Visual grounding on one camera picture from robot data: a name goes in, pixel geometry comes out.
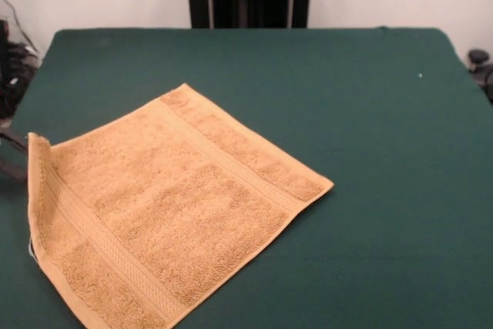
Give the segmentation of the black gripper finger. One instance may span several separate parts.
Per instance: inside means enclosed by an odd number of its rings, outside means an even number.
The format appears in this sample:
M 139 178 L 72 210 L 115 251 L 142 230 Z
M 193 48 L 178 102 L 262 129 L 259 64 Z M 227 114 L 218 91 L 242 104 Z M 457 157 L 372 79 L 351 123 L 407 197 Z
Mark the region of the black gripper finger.
M 20 137 L 8 130 L 1 131 L 1 139 L 5 139 L 13 148 L 19 152 L 27 152 L 27 142 L 23 137 Z
M 4 173 L 7 176 L 21 182 L 25 183 L 27 180 L 27 171 L 22 168 L 12 165 L 10 163 L 1 163 L 0 164 L 1 173 Z

